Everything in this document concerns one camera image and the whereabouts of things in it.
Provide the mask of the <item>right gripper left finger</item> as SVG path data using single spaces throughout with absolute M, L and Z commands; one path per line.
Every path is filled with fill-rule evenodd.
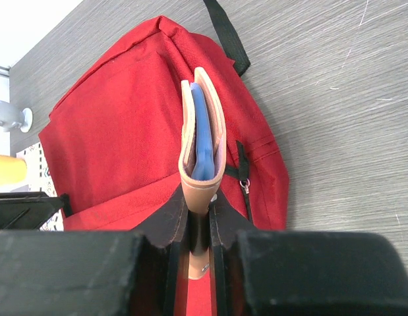
M 185 315 L 187 223 L 177 188 L 129 231 L 0 230 L 0 315 Z

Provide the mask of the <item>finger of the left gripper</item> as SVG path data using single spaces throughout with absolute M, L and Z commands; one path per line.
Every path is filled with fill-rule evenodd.
M 0 230 L 36 230 L 58 210 L 64 196 L 49 197 L 45 192 L 0 193 Z

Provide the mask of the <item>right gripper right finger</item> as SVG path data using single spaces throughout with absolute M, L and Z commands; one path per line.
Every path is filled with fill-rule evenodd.
M 256 228 L 210 205 L 214 315 L 408 315 L 408 274 L 383 236 Z

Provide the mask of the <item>red backpack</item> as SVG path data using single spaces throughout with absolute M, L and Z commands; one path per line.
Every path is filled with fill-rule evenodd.
M 197 67 L 216 88 L 227 130 L 216 199 L 222 193 L 260 230 L 285 230 L 289 175 L 242 81 L 250 61 L 219 3 L 205 5 L 217 41 L 165 16 L 147 20 L 109 48 L 53 108 L 40 141 L 56 192 L 69 202 L 64 232 L 132 230 L 177 188 L 183 192 L 181 82 L 193 82 Z M 191 280 L 188 265 L 185 315 L 214 315 L 210 267 Z

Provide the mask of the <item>patterned placemat cloth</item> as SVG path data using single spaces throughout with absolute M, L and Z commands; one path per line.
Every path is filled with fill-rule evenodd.
M 49 197 L 57 197 L 42 144 L 40 142 L 19 151 L 16 157 L 23 159 L 27 166 L 27 175 L 22 182 L 28 191 L 45 192 Z M 54 213 L 40 228 L 44 231 L 63 231 L 61 210 Z

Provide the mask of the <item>yellow mug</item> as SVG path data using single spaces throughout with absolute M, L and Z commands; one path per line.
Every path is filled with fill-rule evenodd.
M 0 186 L 17 184 L 27 175 L 25 160 L 6 155 L 0 155 Z

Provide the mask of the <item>light blue cup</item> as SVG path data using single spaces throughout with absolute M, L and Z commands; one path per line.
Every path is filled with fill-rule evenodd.
M 29 132 L 33 123 L 33 112 L 30 108 L 19 108 L 0 100 L 0 132 L 20 130 Z

